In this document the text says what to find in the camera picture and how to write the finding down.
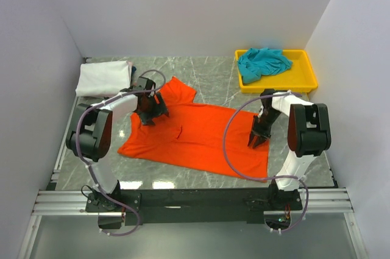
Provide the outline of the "orange t-shirt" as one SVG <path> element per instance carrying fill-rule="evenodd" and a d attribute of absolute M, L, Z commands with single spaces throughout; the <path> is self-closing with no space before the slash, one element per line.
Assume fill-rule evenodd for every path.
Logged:
<path fill-rule="evenodd" d="M 176 77 L 160 93 L 169 117 L 144 126 L 132 114 L 131 134 L 118 154 L 225 176 L 267 177 L 269 144 L 247 146 L 253 113 L 195 103 L 196 90 Z"/>

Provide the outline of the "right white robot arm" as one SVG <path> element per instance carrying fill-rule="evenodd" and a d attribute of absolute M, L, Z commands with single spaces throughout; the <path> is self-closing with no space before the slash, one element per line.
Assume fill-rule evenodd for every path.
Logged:
<path fill-rule="evenodd" d="M 270 89 L 260 96 L 262 106 L 253 118 L 249 147 L 256 148 L 271 138 L 272 125 L 281 114 L 289 118 L 289 152 L 275 180 L 277 189 L 267 196 L 269 206 L 280 210 L 289 202 L 286 191 L 298 189 L 309 165 L 332 143 L 328 107 L 304 101 L 290 91 Z"/>

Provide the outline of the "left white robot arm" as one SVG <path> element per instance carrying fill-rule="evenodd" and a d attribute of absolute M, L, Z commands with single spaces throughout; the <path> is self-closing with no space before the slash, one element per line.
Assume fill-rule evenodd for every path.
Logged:
<path fill-rule="evenodd" d="M 113 123 L 134 113 L 144 126 L 153 126 L 154 119 L 169 115 L 168 108 L 153 80 L 140 76 L 134 85 L 96 104 L 79 104 L 74 109 L 66 136 L 66 147 L 85 164 L 93 180 L 93 188 L 103 193 L 100 204 L 107 211 L 117 210 L 122 197 L 107 162 L 112 140 Z"/>

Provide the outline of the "folded dark blue t-shirt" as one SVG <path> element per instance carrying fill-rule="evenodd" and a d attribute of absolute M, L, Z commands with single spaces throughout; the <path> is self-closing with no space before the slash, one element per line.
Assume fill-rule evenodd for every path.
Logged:
<path fill-rule="evenodd" d="M 131 68 L 131 77 L 130 77 L 130 84 L 132 85 L 135 81 L 137 68 L 135 66 L 132 66 Z"/>

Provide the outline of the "folded white t-shirt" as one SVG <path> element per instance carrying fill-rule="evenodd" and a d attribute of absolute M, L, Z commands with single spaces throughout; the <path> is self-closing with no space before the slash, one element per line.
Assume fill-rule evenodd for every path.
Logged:
<path fill-rule="evenodd" d="M 116 95 L 122 89 L 130 87 L 132 66 L 132 62 L 126 60 L 81 64 L 76 96 Z"/>

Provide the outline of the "teal t-shirt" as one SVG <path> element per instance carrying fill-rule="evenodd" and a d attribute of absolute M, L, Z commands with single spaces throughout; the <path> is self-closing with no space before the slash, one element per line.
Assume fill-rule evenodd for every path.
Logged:
<path fill-rule="evenodd" d="M 281 49 L 250 48 L 238 57 L 238 71 L 243 84 L 259 81 L 262 76 L 275 76 L 291 69 L 293 62 Z"/>

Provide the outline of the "yellow plastic tray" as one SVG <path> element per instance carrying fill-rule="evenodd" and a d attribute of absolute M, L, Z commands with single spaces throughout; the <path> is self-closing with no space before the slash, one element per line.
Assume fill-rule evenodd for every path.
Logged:
<path fill-rule="evenodd" d="M 308 54 L 302 49 L 239 49 L 235 62 L 242 93 L 267 89 L 309 93 L 318 87 Z"/>

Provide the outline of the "black base beam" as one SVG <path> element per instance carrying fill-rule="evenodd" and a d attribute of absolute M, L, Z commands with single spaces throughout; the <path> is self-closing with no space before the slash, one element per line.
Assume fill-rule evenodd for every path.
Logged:
<path fill-rule="evenodd" d="M 93 191 L 88 195 L 85 210 L 97 213 L 104 229 L 125 225 L 235 222 L 264 223 L 266 211 L 302 210 L 299 192 L 268 188 L 121 190 L 114 194 L 116 205 Z"/>

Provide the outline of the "aluminium frame rail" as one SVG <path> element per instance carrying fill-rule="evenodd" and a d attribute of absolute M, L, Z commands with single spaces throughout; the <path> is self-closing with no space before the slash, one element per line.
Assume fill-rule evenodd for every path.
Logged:
<path fill-rule="evenodd" d="M 300 201 L 308 202 L 307 213 L 353 213 L 353 206 L 345 188 L 300 189 Z M 97 216 L 85 208 L 87 198 L 79 191 L 39 191 L 32 216 Z"/>

